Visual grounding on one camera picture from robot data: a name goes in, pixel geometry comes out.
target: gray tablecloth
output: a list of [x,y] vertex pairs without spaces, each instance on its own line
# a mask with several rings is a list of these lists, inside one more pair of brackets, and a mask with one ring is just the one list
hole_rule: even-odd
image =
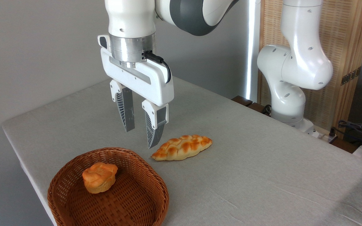
[[[144,158],[165,181],[164,225],[362,225],[362,159],[222,96],[174,78],[170,123],[147,148],[142,97],[125,133],[109,81],[8,120],[3,129],[47,213],[59,169],[90,150],[117,146]],[[168,139],[210,137],[183,161],[149,158]]]

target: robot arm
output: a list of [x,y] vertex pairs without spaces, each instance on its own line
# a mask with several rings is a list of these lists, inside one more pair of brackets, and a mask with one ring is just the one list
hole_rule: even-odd
[[156,0],[159,17],[195,36],[214,30],[238,0]]
[[319,40],[322,4],[323,0],[284,0],[280,30],[290,47],[265,46],[257,60],[270,87],[272,118],[311,135],[313,124],[304,119],[300,87],[322,89],[333,73]]
[[145,98],[149,148],[160,141],[169,119],[168,103],[174,98],[170,68],[155,55],[156,15],[193,35],[205,35],[237,1],[105,0],[109,34],[98,41],[104,70],[112,78],[112,100],[128,132],[135,128],[132,92]]

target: braided bread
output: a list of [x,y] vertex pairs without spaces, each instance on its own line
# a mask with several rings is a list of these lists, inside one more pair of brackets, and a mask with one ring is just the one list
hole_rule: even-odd
[[108,163],[95,163],[83,171],[82,177],[88,192],[97,194],[107,191],[115,182],[118,167]]
[[152,154],[152,158],[157,161],[184,160],[188,157],[196,156],[211,144],[212,140],[205,136],[185,135],[180,138],[168,140],[157,152]]

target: bamboo panel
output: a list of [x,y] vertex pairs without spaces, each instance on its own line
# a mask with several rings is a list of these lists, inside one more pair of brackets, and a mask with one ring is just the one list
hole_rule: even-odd
[[[288,46],[280,31],[280,0],[262,1],[260,47],[268,44]],[[305,90],[304,117],[329,130],[340,119],[348,118],[357,79],[341,86],[342,77],[362,63],[362,0],[324,0],[319,37],[326,56],[333,64],[333,77],[322,90]],[[259,102],[270,104],[265,77],[258,78]]]

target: brown woven basket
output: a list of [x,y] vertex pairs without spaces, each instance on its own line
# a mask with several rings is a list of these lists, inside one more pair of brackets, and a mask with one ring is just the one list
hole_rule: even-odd
[[[82,172],[94,163],[118,166],[114,185],[91,194]],[[161,225],[168,209],[168,191],[161,177],[131,150],[102,148],[69,161],[55,175],[47,194],[59,226]]]

